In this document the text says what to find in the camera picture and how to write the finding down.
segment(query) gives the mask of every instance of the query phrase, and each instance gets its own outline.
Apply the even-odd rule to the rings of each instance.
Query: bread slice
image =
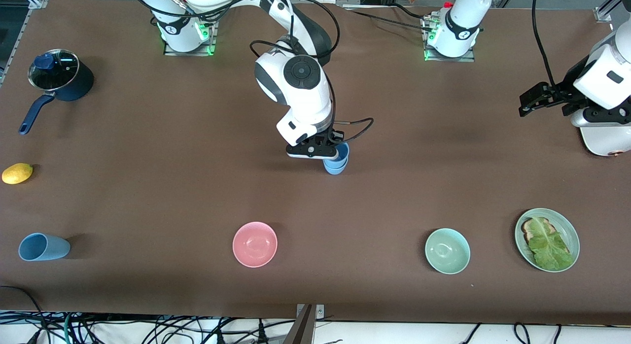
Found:
[[[550,230],[550,233],[558,232],[557,229],[555,229],[554,226],[550,223],[550,220],[548,220],[547,218],[543,218],[543,217],[541,217],[541,219],[543,220],[543,223],[546,225],[546,227],[548,227],[548,229]],[[532,237],[533,237],[532,231],[530,231],[530,224],[531,223],[532,223],[532,218],[530,220],[526,221],[521,226],[521,230],[524,233],[524,238],[526,239],[526,243],[529,243],[530,239],[532,239]],[[565,247],[565,251],[570,253],[570,249],[567,249],[567,247]]]

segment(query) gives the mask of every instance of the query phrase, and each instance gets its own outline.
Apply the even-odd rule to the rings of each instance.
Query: white floor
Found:
[[[278,319],[266,319],[264,324],[270,324]],[[216,320],[202,321],[202,326],[210,330],[217,324]],[[241,331],[255,330],[258,326],[256,319],[239,319],[228,324],[224,330]],[[289,331],[291,324],[282,324],[266,330],[269,338],[282,337]],[[367,322],[318,322],[314,334],[314,344],[460,344],[473,329],[473,324],[416,324],[416,323],[367,323]],[[104,344],[140,344],[144,337],[153,331],[153,324],[99,324],[93,328],[97,337]],[[194,323],[189,328],[199,328]],[[527,326],[532,344],[552,344],[556,326]],[[23,344],[34,334],[35,327],[29,324],[0,325],[0,344]],[[160,344],[165,331],[153,343]],[[194,343],[201,341],[201,335],[185,332],[193,337]],[[47,343],[45,335],[41,334],[38,344]],[[242,335],[225,336],[226,343],[232,344]],[[240,344],[249,344],[252,340],[244,340]],[[55,344],[64,344],[57,338]],[[167,344],[190,344],[191,339],[174,336]],[[207,342],[215,344],[216,337]],[[470,344],[519,344],[515,338],[512,325],[483,324],[475,333]],[[629,344],[631,343],[630,328],[580,327],[563,326],[558,344]]]

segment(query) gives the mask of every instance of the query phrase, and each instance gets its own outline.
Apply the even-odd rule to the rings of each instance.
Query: saucepan handle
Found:
[[[27,116],[24,118],[24,121],[22,122],[22,125],[20,126],[20,129],[18,130],[20,135],[25,135],[29,133],[29,131],[31,131],[31,127],[33,126],[33,123],[35,122],[35,119],[37,118],[37,115],[39,111],[41,110],[41,107],[44,106],[45,104],[48,104],[54,99],[55,99],[55,95],[48,95],[48,94],[41,95],[41,97],[37,98],[37,100],[31,105],[31,108],[29,108],[29,112],[27,113]]]

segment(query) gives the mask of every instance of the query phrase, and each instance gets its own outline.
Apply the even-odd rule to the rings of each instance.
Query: blue lid knob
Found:
[[[37,56],[33,61],[33,65],[39,69],[51,69],[55,65],[55,59],[51,54],[45,53],[41,56]]]

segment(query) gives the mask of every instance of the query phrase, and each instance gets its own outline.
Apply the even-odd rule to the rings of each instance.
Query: black circular joint cap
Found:
[[[282,70],[284,78],[294,88],[313,89],[320,83],[320,65],[309,56],[296,56]]]

